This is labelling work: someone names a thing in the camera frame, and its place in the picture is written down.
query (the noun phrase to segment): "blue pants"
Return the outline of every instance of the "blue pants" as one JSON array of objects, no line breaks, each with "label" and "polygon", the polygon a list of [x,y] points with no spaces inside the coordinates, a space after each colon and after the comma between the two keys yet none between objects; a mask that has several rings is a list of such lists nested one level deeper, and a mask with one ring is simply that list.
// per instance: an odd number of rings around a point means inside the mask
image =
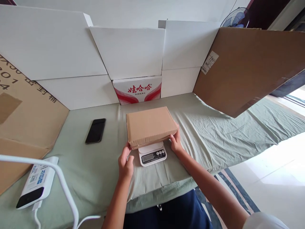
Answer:
[{"label": "blue pants", "polygon": [[123,229],[213,229],[194,190],[157,206],[125,214]]}]

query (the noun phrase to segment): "person's left hand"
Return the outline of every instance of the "person's left hand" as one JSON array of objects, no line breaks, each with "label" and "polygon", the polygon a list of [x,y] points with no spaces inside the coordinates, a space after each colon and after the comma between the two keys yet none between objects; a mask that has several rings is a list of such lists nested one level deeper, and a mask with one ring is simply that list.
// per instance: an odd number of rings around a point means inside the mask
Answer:
[{"label": "person's left hand", "polygon": [[130,156],[127,161],[127,157],[131,152],[131,146],[127,142],[123,148],[122,154],[119,157],[119,179],[129,179],[133,175],[133,159],[134,156]]}]

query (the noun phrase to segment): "white sleeve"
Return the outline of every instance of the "white sleeve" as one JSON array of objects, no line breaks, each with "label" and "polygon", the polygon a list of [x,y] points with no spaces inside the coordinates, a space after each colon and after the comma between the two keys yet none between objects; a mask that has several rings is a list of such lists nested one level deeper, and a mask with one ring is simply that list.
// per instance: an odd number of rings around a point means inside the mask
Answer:
[{"label": "white sleeve", "polygon": [[263,212],[256,212],[248,217],[242,229],[289,229],[278,218]]}]

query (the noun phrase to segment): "white backdrop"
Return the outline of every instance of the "white backdrop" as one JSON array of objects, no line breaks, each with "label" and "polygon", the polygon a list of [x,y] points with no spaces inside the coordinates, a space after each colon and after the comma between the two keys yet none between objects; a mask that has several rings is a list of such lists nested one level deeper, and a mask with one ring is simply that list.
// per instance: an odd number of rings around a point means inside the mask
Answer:
[{"label": "white backdrop", "polygon": [[19,6],[81,11],[94,25],[157,28],[158,20],[223,21],[250,0],[15,0]]}]

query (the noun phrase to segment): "red and white box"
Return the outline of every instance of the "red and white box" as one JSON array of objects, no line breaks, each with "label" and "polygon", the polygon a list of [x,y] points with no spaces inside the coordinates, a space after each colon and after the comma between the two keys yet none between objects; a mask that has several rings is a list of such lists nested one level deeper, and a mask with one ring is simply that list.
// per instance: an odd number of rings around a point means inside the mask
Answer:
[{"label": "red and white box", "polygon": [[113,80],[114,90],[121,105],[159,99],[162,76],[147,76]]}]

